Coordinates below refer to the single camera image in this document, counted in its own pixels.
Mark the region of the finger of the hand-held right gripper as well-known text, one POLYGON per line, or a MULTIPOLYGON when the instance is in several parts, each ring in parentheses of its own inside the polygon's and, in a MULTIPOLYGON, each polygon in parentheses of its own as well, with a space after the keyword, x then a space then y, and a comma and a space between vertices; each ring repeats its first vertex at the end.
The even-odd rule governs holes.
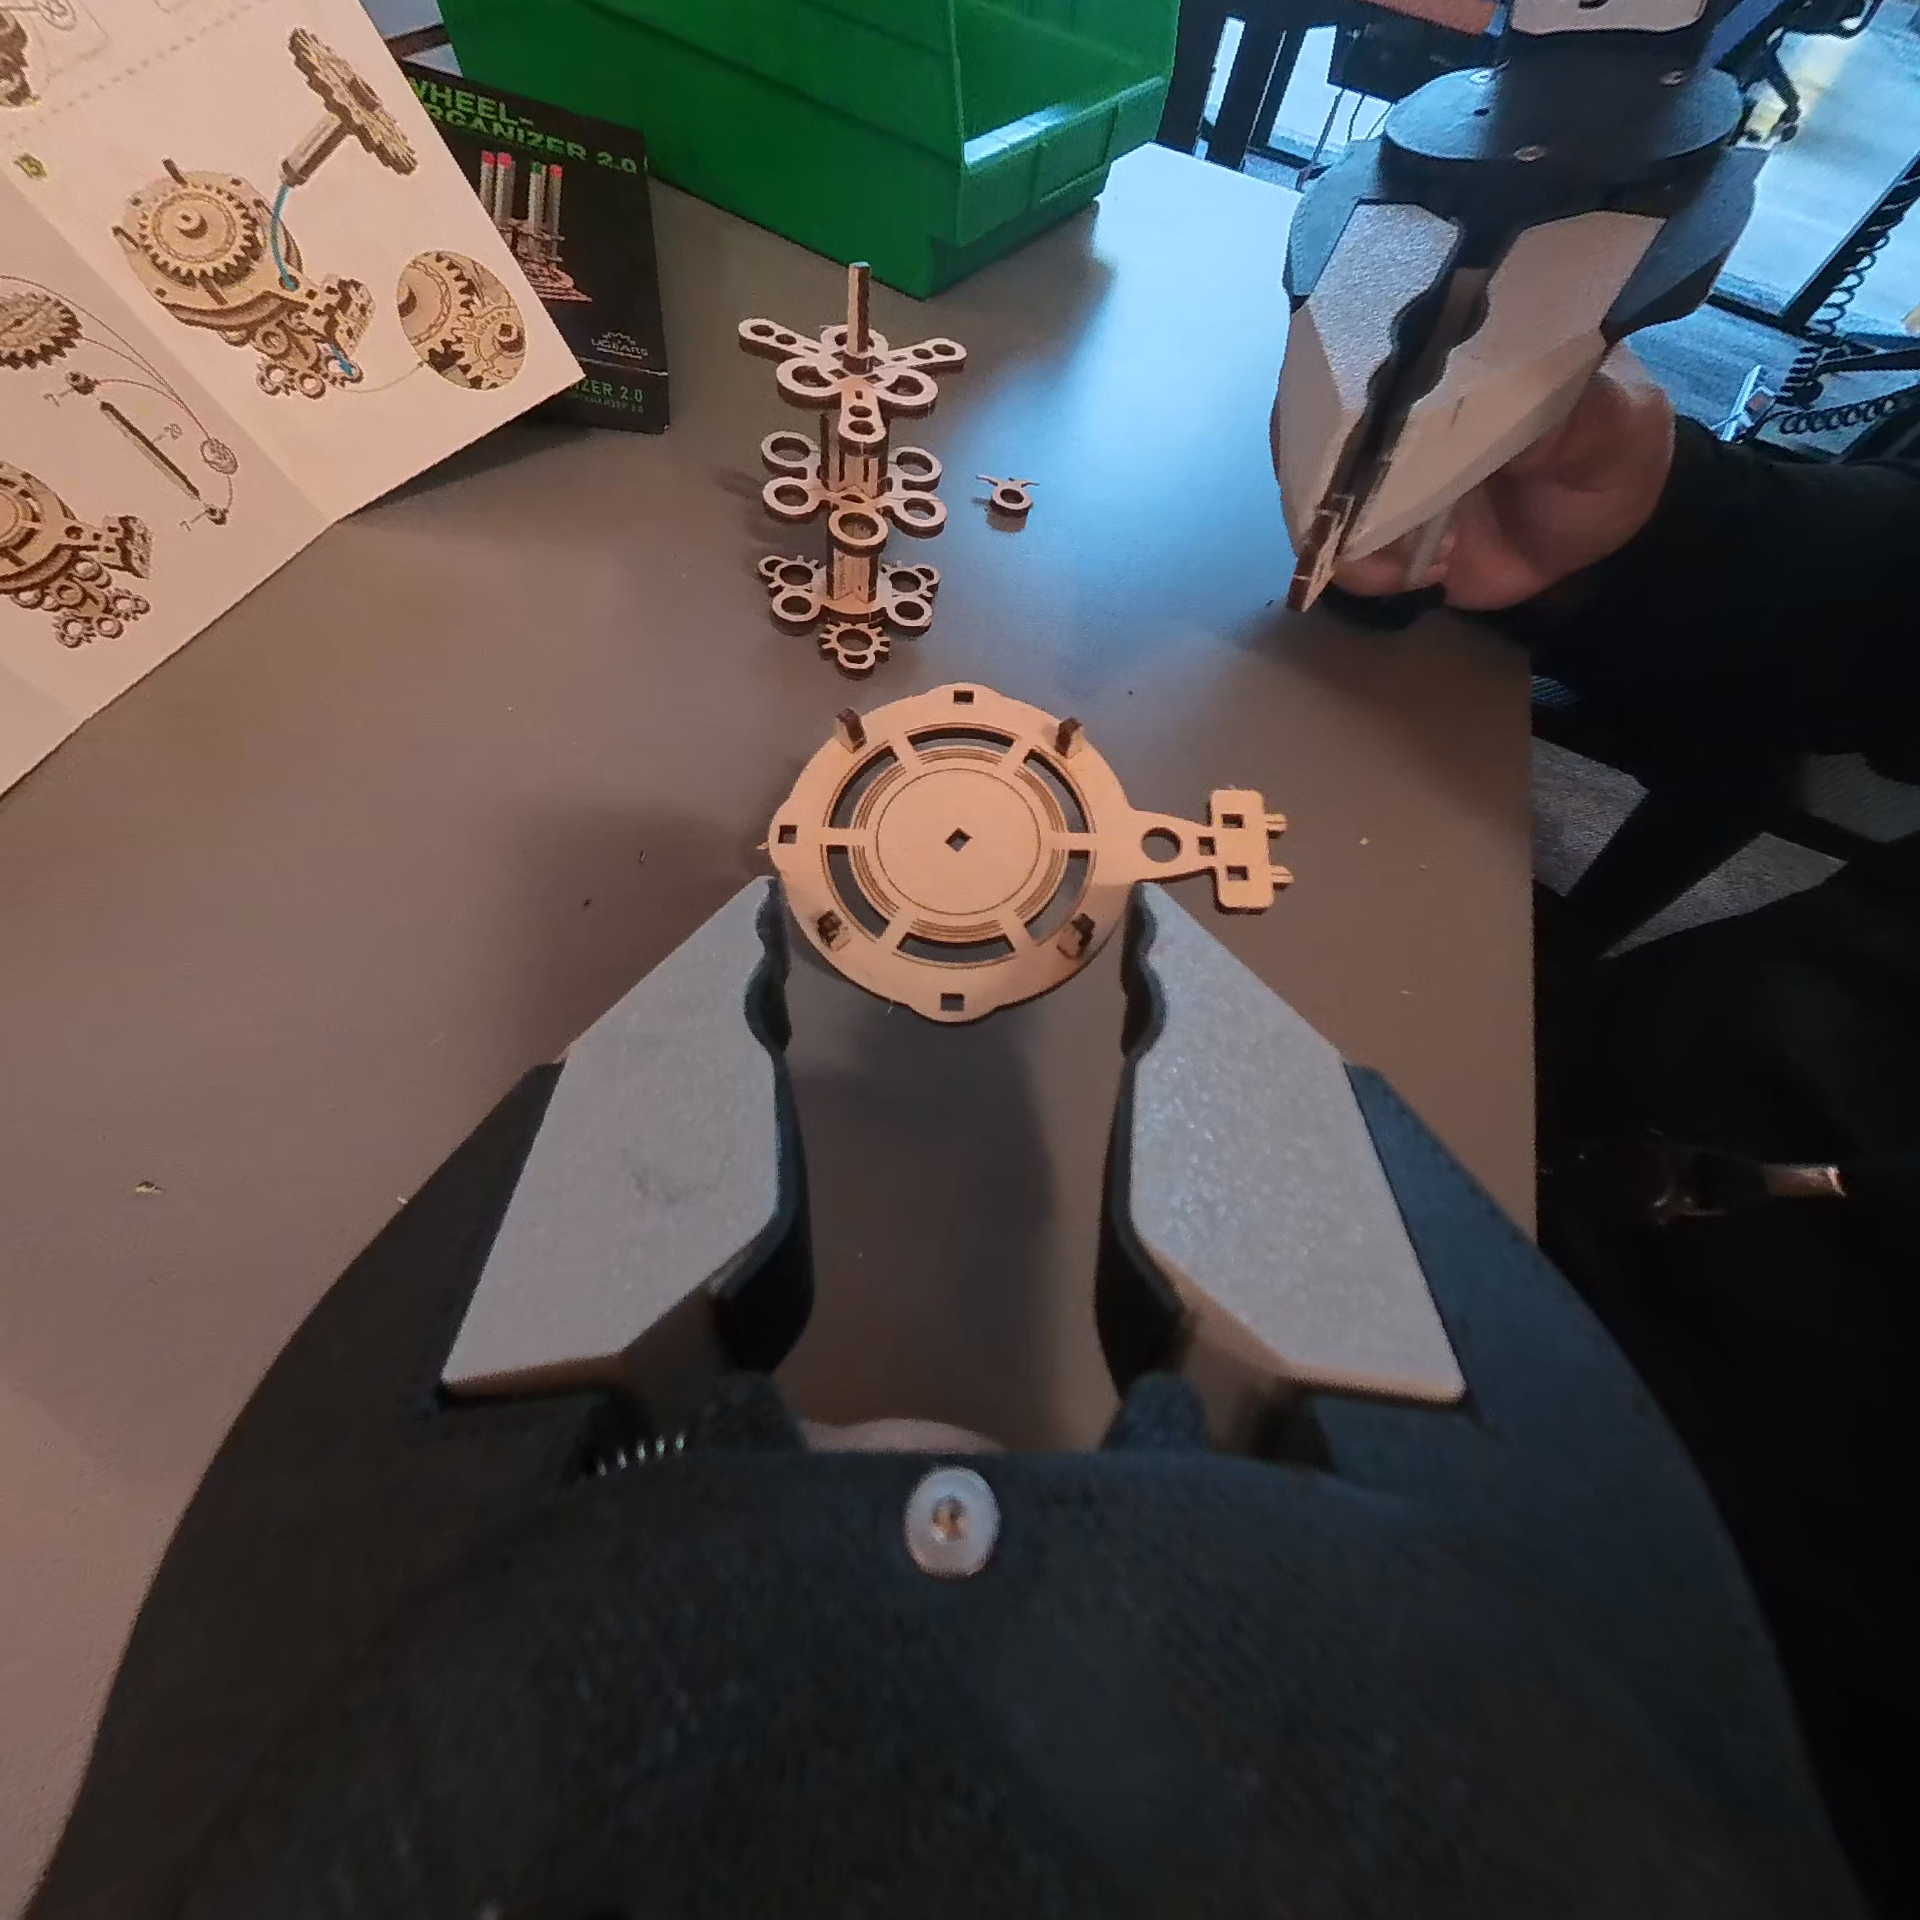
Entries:
POLYGON ((1599 325, 1617 294, 1617 218, 1525 228, 1485 283, 1473 333, 1407 409, 1338 558, 1368 558, 1424 529, 1563 423, 1607 354, 1599 325))
POLYGON ((1376 455, 1403 331, 1454 270, 1461 226, 1409 204, 1349 211, 1287 323, 1280 371, 1280 499, 1311 526, 1376 455))

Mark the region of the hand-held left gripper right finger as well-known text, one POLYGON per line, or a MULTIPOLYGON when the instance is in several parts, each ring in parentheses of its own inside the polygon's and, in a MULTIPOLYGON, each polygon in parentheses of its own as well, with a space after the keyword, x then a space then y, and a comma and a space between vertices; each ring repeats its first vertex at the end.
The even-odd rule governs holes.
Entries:
POLYGON ((1159 885, 1126 903, 1094 1335, 1112 1387, 1203 1411, 1330 1394, 1450 1409, 1467 1382, 1353 1076, 1159 885))

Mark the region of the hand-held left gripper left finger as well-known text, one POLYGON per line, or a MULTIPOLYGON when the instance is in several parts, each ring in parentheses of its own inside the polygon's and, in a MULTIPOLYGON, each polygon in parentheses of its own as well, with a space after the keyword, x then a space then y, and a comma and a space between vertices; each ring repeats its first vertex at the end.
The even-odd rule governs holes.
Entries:
POLYGON ((567 1049, 446 1387, 773 1373, 810 1311, 784 906, 751 879, 567 1049))

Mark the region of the round wooden base part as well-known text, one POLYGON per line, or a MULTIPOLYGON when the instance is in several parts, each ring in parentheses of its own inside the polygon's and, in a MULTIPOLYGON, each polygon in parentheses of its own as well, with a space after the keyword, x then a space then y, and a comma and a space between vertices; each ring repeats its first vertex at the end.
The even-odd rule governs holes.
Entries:
POLYGON ((1200 820, 1134 804, 1081 723, 981 683, 840 711, 767 829, 814 950, 873 996, 970 1023, 1089 966, 1146 879, 1262 915, 1287 820, 1225 786, 1200 820))

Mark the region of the person's right forearm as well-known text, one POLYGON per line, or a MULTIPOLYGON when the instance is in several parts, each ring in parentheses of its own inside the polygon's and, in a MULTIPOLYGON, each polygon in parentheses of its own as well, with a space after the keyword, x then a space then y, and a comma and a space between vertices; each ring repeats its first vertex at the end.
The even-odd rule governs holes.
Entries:
POLYGON ((1682 421, 1645 526, 1504 623, 1650 739, 1912 781, 1918 467, 1797 465, 1682 421))

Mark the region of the black model kit box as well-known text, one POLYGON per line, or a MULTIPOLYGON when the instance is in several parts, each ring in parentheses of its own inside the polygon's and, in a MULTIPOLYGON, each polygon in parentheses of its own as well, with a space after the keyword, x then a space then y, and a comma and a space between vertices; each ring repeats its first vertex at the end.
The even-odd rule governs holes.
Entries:
POLYGON ((400 68, 582 369, 544 412, 659 437, 670 372, 639 132, 456 76, 448 51, 400 68))

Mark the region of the person's right hand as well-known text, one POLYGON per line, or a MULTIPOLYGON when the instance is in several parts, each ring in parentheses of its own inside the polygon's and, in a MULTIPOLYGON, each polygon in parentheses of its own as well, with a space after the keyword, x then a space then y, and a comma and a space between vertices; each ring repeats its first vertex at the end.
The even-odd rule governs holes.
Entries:
POLYGON ((1563 423, 1461 499, 1427 582, 1470 613, 1518 607, 1611 558, 1648 524, 1674 455, 1674 412, 1613 348, 1563 423))

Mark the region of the person's dark clothing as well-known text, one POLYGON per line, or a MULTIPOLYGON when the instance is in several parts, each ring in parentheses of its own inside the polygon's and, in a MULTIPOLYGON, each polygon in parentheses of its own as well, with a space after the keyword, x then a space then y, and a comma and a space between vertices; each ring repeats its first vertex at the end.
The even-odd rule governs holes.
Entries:
POLYGON ((1873 1916, 1914 1916, 1914 894, 1542 985, 1542 1239, 1734 1535, 1873 1916))

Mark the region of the large green storage bin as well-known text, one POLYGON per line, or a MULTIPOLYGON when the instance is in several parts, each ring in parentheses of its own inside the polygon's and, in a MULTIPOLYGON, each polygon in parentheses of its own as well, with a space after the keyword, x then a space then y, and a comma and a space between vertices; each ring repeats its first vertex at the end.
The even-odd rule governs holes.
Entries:
POLYGON ((1154 139, 1175 2, 441 2, 470 83, 641 137, 657 178, 935 298, 1154 139))

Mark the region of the folded assembly instruction sheet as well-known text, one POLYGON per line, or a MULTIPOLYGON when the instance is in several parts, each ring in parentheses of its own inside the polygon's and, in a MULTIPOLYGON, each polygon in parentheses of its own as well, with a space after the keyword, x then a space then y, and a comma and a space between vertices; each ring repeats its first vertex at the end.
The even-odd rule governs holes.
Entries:
POLYGON ((354 2, 1 4, 1 786, 582 374, 354 2))

